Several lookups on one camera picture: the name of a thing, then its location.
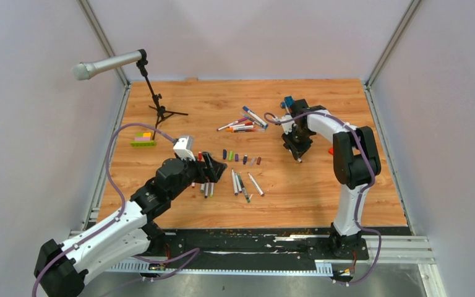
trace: silver microphone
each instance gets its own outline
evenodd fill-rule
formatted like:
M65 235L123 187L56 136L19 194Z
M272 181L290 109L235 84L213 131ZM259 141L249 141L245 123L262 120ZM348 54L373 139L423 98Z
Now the silver microphone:
M141 60L143 56L146 58L146 55L145 50L140 49L138 51L133 51L131 53L122 54L120 56L111 57L97 62L82 62L75 65L72 68L72 72L77 80L91 79L104 71L118 68L132 62L137 62Z

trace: cable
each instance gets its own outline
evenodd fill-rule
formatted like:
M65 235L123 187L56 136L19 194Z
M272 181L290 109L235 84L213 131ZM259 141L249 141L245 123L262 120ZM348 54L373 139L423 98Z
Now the cable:
M359 150L359 152L361 153L361 158L363 159L363 162L365 163L365 165L367 166L367 169L369 170L370 183L367 184L366 186L364 186L363 188L361 188L361 190L359 191L359 194L357 195L356 206L355 206L355 210L354 210L354 222L356 223L356 226L360 230L365 231L365 232L370 232L370 233L376 234L378 236L378 249L376 251L376 256L374 256L374 262L370 266L369 271L367 271L367 273L365 273L365 275L363 275L360 279L355 280L353 282L348 282L348 283L338 282L338 283L344 284L346 286L355 285L355 284L363 282L367 277L369 277L369 275L372 273L372 271L374 271L374 267L376 266L376 263L378 262L378 259L380 257L380 252L382 250L382 234L378 230L371 229L371 228L365 228L365 227L361 226L361 224L359 223L359 219L358 219L359 218L359 205L361 204L361 199L363 197L363 193L368 188L372 187L376 183L376 175L374 174L374 170L372 170L372 167L369 163L369 159L367 159L367 155L365 154L365 152L363 151L363 148L361 147L361 143L359 141L358 136L356 135L356 131L354 131L354 129L352 129L351 127L346 125L342 120L336 118L335 116L333 116L331 114L320 113L318 111L307 111L306 113L299 114L299 115L297 115L297 116L295 116L291 119L287 119L285 121L277 121L277 120L274 120L274 119L268 119L267 116L270 116L271 118L276 118L276 116L273 113L265 113L263 115L263 117L269 123L284 124L284 123L295 121L295 120L297 120L299 118L302 118L304 116L308 116L309 114L316 114L316 115L319 115L319 116L324 116L326 118L332 119L334 122L342 125L345 129L347 129L354 136L353 138L354 138L354 141L356 142L356 147Z
M190 262L192 262L192 260L194 260L194 258L197 256L197 254L199 254L201 250L199 249L199 247L195 247L193 249L191 249L190 251L184 253L183 255L180 255L180 256L177 256L175 258L172 258L170 260L165 260L165 261L154 261L154 260L148 260L148 259L145 259L143 257L139 257L139 256L134 256L134 258L138 259L138 260L141 260L141 261L144 261L144 262L147 262L147 263L151 263L151 264L160 264L160 263L172 263L174 261L177 261L179 259L182 259L183 257L186 257L188 256L189 254L192 254L194 253L193 255L190 256L190 258L188 260L186 260L185 263L183 263L181 266L179 266L176 270L170 272L169 274L166 274L162 277L143 277L143 278L135 278L133 280L129 280L128 282L125 282L123 283L122 285L119 285L117 288L114 288L108 292L106 292L105 294L99 296L99 297L105 297L107 295L110 295L111 293L114 293L115 291L118 291L126 286L129 286L133 283L137 283L137 282L146 282L148 281L148 279L150 279L150 282L154 282L155 280L165 280L169 277L173 277L174 275L176 275L178 272L180 272L186 265L190 264Z
M73 246L69 247L68 249L64 250L62 253L58 254L54 259L52 259L52 261L48 262L48 264L41 270L41 272L39 272L39 275L37 276L37 278L35 279L35 282L33 283L32 297L37 296L37 288L39 287L39 284L41 283L41 279L43 278L43 276L45 276L45 273L48 271L48 269L50 269L50 267L52 267L59 259L66 256L66 254L68 254L71 251L74 251L76 245L79 248L79 246L81 246L83 243L86 243L88 240L94 238L96 235L98 235L99 233L106 230L108 227L110 227L113 223L116 222L116 220L115 220L116 218L119 218L119 217L121 217L121 215L123 215L124 209L126 207L126 199L125 199L123 193L121 192L120 188L117 187L116 183L114 183L114 181L112 180L112 176L110 175L109 160L110 160L110 153L111 153L111 150L112 150L112 146L113 146L113 143L114 143L114 140L116 139L116 137L119 135L119 133L123 129L128 128L128 127L132 127L132 126L140 126L140 127L148 128L150 130L153 130L156 133L161 134L164 138L168 139L172 143L175 143L175 141L176 141L174 138L170 137L169 135L167 135L163 131L161 131L161 130L153 127L153 126L150 126L150 125L147 125L147 124L142 124L142 123L126 124L126 125L121 126L119 129L117 129L114 132L114 134L110 138L110 142L108 143L108 149L106 150L105 170L106 170L106 177L108 178L108 181L110 182L112 187L114 187L114 189L116 190L116 192L119 194L119 196L121 198L121 209L120 209L119 213L114 217L114 219L112 219L110 222L108 222L105 226L102 226L101 228L94 231L92 234L84 237L83 239L78 241Z

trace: microphone stand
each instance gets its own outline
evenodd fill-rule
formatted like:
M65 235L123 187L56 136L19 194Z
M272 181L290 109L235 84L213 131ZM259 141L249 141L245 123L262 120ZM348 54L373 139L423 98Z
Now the microphone stand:
M157 120L155 127L157 128L157 125L161 124L162 122L165 121L165 119L170 118L174 114L178 114L180 116L188 116L188 113L178 113L177 111L168 111L163 105L159 104L159 99L162 98L161 94L156 94L154 93L154 90L152 89L152 85L150 85L150 81L148 79L148 72L145 68L145 65L148 64L147 61L147 53L144 49L139 50L141 52L141 60L137 61L135 65L137 68L139 68L139 72L141 72L141 75L145 78L147 81L148 88L150 89L150 93L152 94L152 100L154 101L154 106L148 106L151 109L157 111ZM152 133L152 140L155 138L155 133Z

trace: blue marker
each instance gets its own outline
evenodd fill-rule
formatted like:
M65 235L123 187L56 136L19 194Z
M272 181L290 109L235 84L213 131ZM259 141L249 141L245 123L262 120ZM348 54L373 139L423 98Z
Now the blue marker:
M263 125L263 128L266 129L268 127L268 124L265 123L265 121L258 117L255 113L253 113L252 110L250 110L248 107L243 106L243 110L246 111L250 116L252 116L258 123Z

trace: wooden table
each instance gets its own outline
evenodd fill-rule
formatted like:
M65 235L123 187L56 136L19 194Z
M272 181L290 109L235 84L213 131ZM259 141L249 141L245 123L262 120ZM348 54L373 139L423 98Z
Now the wooden table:
M309 106L322 105L330 112L357 126L370 126L370 115L359 80L211 80L155 82L154 90L163 95L161 104L168 110L189 113L174 115L159 126L172 137L194 137L194 150L209 151L217 160L222 150L233 150L240 159L248 155L262 157L261 165L250 167L242 162L225 161L227 171L215 186L213 197L205 199L197 185L189 187L172 202L172 207L156 219L162 228L230 228L230 227L318 227L330 226L338 209L340 184L332 168L328 153L332 144L321 136L314 136L311 149L303 156L303 163L294 161L283 148L281 127L270 125L266 132L216 132L216 128L241 118L244 105L258 115L270 111L281 116L285 110L280 102L291 95L295 100L305 98ZM122 120L127 123L155 123L155 111L148 87L143 82L132 85ZM156 147L133 148L130 141L142 127L123 130L117 141L111 165L114 181L130 197L167 158L173 158L172 145L156 136ZM403 226L406 221L390 175L378 136L382 173L369 191L362 223L371 226ZM235 196L230 169L242 173L252 203L242 194ZM247 172L261 185L265 196L260 197ZM99 220L121 205L119 196L107 184L101 203Z

